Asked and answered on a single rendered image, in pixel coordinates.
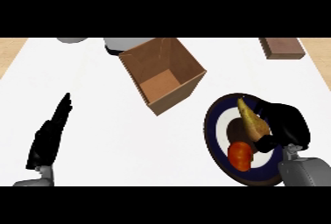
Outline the brown wooden block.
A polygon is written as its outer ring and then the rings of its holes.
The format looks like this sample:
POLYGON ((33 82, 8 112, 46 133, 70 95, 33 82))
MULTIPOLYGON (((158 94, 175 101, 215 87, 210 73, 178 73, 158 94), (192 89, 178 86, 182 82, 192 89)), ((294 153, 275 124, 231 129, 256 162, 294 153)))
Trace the brown wooden block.
POLYGON ((259 38, 269 60, 300 60, 306 56, 297 38, 259 38))

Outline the dark blue and white plate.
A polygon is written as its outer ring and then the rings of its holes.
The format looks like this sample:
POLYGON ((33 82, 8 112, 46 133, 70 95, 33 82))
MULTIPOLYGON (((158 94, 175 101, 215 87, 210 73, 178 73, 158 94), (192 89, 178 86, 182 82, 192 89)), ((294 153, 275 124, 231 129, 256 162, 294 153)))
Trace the dark blue and white plate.
POLYGON ((237 107, 243 98, 250 109, 262 99, 249 94, 228 94, 210 106, 204 118, 204 140, 212 158, 226 175, 247 186, 277 186, 283 182, 278 163, 283 161, 283 147, 277 146, 268 153, 254 148, 244 131, 244 123, 237 107), (232 142, 246 142, 253 148, 253 163, 249 171, 238 171, 228 159, 232 142))

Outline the red tomato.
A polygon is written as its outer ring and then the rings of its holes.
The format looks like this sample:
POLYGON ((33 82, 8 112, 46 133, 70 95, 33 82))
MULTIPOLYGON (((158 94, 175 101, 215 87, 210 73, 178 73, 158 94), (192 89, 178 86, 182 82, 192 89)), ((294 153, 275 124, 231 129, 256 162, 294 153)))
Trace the red tomato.
POLYGON ((249 143, 234 142, 228 148, 228 160, 232 167, 240 172, 247 172, 251 169, 254 159, 253 149, 249 143))

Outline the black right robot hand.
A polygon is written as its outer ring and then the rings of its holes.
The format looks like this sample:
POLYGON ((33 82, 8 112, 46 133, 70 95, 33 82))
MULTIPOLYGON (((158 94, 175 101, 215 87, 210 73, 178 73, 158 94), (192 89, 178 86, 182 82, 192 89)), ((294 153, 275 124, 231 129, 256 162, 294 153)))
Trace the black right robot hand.
POLYGON ((285 147, 293 144, 305 151, 311 144, 311 131, 299 109, 283 103, 259 101, 253 112, 268 121, 272 131, 253 143, 256 149, 266 153, 278 145, 285 147))

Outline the grey round container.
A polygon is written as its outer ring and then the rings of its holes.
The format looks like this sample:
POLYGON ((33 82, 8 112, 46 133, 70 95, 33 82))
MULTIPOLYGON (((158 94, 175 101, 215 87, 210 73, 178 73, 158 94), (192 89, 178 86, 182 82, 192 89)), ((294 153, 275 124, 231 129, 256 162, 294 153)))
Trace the grey round container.
POLYGON ((148 42, 151 38, 104 38, 104 40, 108 53, 119 56, 132 47, 148 42))

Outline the yellow-brown pear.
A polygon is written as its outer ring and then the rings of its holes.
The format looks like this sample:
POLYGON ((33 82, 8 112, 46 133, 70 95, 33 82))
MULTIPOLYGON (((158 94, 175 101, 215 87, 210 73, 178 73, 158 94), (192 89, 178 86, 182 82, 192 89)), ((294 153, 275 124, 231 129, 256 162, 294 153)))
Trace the yellow-brown pear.
POLYGON ((247 136, 250 137, 253 142, 257 142, 263 136, 271 134, 269 125, 266 121, 253 112, 243 98, 238 99, 237 105, 247 136))

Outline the brown cardboard box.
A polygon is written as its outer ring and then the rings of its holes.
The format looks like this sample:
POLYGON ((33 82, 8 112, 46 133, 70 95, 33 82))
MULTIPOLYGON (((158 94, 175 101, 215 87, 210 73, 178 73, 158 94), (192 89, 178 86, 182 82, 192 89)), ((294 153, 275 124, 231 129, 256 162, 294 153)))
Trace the brown cardboard box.
POLYGON ((191 96, 206 69, 176 38, 154 38, 119 58, 142 99, 158 116, 191 96))

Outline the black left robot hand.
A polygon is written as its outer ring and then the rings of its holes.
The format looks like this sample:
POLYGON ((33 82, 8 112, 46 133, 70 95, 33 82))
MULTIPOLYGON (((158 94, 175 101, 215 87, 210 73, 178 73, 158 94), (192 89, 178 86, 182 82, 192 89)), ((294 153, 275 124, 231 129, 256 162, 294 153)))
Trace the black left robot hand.
POLYGON ((51 166, 55 163, 58 156, 58 149, 62 137, 62 131, 68 121, 68 114, 71 112, 70 94, 65 94, 51 120, 42 125, 36 132, 36 139, 28 152, 25 168, 34 170, 40 166, 51 166))

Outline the grey rounded object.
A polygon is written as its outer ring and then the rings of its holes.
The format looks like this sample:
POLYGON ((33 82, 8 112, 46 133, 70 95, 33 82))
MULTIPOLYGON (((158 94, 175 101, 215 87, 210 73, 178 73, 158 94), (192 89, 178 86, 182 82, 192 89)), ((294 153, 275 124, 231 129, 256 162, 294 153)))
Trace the grey rounded object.
POLYGON ((74 44, 85 41, 87 38, 56 38, 62 43, 74 44))

